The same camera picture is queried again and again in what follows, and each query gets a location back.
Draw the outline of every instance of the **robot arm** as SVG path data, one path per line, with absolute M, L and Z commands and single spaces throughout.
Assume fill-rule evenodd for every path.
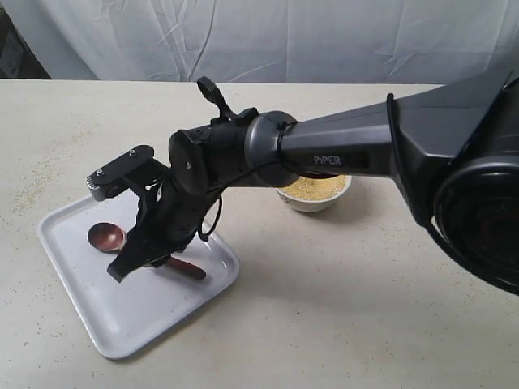
M 88 177 L 99 201 L 127 189 L 139 196 L 135 227 L 108 268 L 118 282 L 161 266 L 196 234 L 206 240 L 202 222 L 215 202 L 218 219 L 227 187 L 350 174 L 394 180 L 449 256 L 519 294 L 519 87 L 509 71 L 306 122 L 281 111 L 235 114 L 209 79 L 198 85 L 220 116 L 171 136 L 170 167 L 138 146 Z

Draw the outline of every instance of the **white tray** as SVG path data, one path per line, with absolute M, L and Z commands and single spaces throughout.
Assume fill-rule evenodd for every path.
M 59 278 L 103 356 L 119 359 L 185 318 L 231 285 L 239 263 L 229 247 L 213 234 L 209 242 L 196 238 L 181 254 L 207 272 L 205 280 L 190 280 L 175 270 L 142 268 L 118 284 L 106 268 L 115 256 L 88 244 L 87 231 L 109 221 L 126 231 L 135 224 L 137 197 L 130 191 L 97 203 L 81 199 L 46 218 L 38 236 Z

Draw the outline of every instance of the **bowl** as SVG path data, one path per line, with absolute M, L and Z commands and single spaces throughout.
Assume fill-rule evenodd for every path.
M 337 200 L 346 193 L 351 185 L 351 176 L 346 176 L 344 187 L 333 197 L 324 200 L 303 200 L 286 194 L 282 188 L 275 188 L 281 199 L 291 208 L 299 212 L 319 212 L 330 208 Z

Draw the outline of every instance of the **copper spoon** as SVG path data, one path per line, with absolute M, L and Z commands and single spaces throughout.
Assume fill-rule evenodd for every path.
M 88 230 L 87 239 L 101 253 L 117 254 L 127 242 L 127 233 L 115 224 L 101 222 Z M 203 280 L 207 275 L 204 269 L 174 257 L 167 260 L 166 266 L 195 280 Z

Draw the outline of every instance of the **white table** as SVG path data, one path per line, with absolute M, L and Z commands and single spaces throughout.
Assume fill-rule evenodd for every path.
M 428 88 L 222 87 L 235 110 L 298 119 Z M 100 164 L 141 143 L 167 162 L 170 134 L 216 113 L 194 84 L 0 81 L 0 387 L 517 385 L 519 297 L 447 258 L 392 182 L 360 177 L 315 216 L 274 190 L 228 190 L 217 231 L 241 259 L 236 284 L 135 357 L 99 355 L 36 224 L 85 196 Z

